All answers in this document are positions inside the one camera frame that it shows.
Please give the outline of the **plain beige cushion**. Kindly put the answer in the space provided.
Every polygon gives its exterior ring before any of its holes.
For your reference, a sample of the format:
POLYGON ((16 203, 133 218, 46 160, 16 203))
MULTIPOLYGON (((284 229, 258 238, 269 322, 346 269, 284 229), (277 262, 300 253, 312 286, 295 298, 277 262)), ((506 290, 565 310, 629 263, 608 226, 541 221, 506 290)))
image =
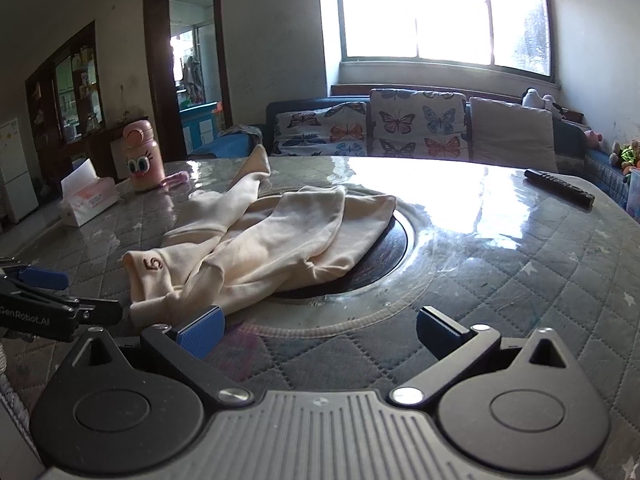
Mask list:
POLYGON ((473 162, 558 171, 550 112, 480 98, 469 106, 473 162))

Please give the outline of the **dark blue sofa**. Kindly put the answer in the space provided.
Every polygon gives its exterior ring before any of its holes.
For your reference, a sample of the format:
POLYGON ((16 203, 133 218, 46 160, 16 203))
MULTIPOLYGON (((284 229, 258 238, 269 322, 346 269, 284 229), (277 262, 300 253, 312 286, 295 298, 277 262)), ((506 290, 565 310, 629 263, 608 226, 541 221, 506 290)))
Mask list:
MULTIPOLYGON (((273 125, 277 114, 296 110, 318 110, 346 102, 369 103, 368 96, 329 96, 328 98, 280 101, 269 103, 263 124, 253 124, 262 130, 262 140, 269 153, 273 144, 273 125)), ((627 206, 629 185, 623 171, 612 167, 608 155, 598 148, 590 148, 587 136, 579 132, 579 125, 553 119, 554 150, 561 174, 582 177, 610 196, 623 209, 627 206)))

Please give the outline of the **white refrigerator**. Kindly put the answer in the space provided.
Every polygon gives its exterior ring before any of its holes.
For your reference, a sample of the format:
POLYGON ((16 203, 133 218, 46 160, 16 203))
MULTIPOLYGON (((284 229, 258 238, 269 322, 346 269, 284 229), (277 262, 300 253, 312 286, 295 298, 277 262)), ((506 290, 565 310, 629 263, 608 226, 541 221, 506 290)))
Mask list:
POLYGON ((38 207, 23 150, 18 121, 1 126, 1 197, 9 219, 17 224, 38 207))

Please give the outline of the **round black stove plate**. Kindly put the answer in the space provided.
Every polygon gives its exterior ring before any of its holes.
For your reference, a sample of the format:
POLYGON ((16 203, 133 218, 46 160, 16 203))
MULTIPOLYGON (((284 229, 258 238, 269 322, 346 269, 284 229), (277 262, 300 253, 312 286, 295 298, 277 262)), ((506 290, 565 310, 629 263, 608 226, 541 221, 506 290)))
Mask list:
POLYGON ((276 298, 310 299, 326 295, 341 295, 371 285, 396 269, 408 250, 410 242, 406 218, 398 211, 388 222, 385 231, 360 261, 344 276, 326 284, 276 292, 276 298))

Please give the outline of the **butterfly cushion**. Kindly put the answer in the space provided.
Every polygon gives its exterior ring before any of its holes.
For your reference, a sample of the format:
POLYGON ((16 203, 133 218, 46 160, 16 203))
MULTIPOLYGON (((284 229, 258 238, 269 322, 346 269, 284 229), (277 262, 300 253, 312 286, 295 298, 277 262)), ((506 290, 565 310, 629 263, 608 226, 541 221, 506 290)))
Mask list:
POLYGON ((458 92, 373 89, 369 154, 466 162, 470 159, 466 104, 458 92))
POLYGON ((367 104, 277 114, 273 136, 273 156, 366 156, 367 104))

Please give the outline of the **middle butterfly cushion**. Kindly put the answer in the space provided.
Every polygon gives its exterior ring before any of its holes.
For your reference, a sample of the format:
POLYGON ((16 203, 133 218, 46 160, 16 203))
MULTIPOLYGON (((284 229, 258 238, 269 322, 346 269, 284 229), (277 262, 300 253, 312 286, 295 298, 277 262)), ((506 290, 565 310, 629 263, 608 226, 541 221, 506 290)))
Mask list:
POLYGON ((470 159, 466 104, 458 92, 373 89, 369 154, 466 162, 470 159))

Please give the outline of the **dark wooden cabinet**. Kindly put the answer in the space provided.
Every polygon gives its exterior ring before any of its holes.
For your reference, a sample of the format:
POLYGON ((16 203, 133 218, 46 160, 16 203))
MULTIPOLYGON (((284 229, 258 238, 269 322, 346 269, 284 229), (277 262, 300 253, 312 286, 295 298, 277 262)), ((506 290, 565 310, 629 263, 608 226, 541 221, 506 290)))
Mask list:
POLYGON ((85 26, 25 81, 32 140, 40 176, 37 197, 47 203, 62 195, 62 180, 86 160, 100 177, 117 177, 109 127, 103 111, 96 26, 85 26))

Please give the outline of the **cream long-sleeve garment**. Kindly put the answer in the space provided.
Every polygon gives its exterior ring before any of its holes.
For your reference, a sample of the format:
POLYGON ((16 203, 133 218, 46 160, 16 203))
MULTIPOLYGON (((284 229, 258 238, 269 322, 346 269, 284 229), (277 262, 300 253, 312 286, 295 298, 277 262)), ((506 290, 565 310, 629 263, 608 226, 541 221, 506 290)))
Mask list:
POLYGON ((270 174, 258 146, 226 192, 189 197, 160 246, 126 252, 134 326, 178 325, 211 307, 231 314, 275 292, 337 280, 396 209, 393 195, 350 195, 341 185, 260 196, 270 174))

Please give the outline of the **window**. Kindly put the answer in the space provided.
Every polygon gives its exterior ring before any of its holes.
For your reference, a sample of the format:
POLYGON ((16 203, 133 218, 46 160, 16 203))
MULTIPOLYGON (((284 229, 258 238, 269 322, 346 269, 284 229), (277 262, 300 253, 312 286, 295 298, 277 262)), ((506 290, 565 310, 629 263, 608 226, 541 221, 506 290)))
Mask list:
POLYGON ((553 75, 549 0, 338 0, 347 61, 553 75))

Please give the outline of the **tissue pack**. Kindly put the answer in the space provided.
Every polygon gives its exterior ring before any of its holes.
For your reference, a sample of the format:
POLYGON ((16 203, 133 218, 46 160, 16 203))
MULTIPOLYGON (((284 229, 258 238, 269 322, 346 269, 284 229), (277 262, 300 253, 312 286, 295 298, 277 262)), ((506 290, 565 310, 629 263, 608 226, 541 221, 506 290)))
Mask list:
POLYGON ((62 182, 61 221, 80 228, 119 201, 114 180, 96 174, 92 161, 86 159, 62 182))

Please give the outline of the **pink cartoon water bottle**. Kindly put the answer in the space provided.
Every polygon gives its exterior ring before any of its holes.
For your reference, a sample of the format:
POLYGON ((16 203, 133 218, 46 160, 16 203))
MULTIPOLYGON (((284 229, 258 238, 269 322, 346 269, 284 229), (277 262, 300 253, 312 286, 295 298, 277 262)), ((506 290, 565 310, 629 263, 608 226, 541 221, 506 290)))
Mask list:
POLYGON ((154 130, 148 120, 138 120, 122 130, 125 159, 132 188, 140 193, 158 188, 165 179, 165 169, 154 130))

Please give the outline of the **dark door frame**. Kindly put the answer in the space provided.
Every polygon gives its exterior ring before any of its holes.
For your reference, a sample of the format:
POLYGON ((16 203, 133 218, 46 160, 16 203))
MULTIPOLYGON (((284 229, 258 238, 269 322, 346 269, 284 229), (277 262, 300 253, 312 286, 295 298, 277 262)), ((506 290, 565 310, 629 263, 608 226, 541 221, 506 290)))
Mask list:
POLYGON ((155 136, 183 160, 232 125, 221 0, 143 0, 143 28, 155 136))

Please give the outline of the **left butterfly cushion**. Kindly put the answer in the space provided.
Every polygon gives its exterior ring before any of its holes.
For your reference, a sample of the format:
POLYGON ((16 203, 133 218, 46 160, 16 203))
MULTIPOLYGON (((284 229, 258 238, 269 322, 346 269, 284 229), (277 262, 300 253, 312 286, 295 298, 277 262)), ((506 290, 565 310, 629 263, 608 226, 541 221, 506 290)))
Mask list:
POLYGON ((277 114, 273 136, 273 156, 366 156, 367 104, 277 114))

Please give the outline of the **white plush toy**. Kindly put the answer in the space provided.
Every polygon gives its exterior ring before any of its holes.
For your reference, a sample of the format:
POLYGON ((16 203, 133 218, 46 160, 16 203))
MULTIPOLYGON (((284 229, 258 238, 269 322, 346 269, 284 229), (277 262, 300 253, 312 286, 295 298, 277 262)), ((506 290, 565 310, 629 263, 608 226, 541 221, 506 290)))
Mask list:
POLYGON ((563 109, 555 102, 551 94, 542 96, 537 89, 529 87, 522 96, 522 105, 525 107, 539 108, 550 112, 555 118, 563 117, 563 109))

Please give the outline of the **colourful plush toys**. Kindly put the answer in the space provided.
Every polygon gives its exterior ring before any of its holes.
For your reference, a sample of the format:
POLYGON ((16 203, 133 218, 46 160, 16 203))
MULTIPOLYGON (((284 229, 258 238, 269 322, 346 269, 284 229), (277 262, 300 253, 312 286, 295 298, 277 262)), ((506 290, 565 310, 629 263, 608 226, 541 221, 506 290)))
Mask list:
POLYGON ((630 174, 631 170, 639 168, 639 159, 640 142, 638 140, 632 140, 625 145, 617 141, 612 144, 610 164, 612 167, 622 170, 624 176, 630 174))

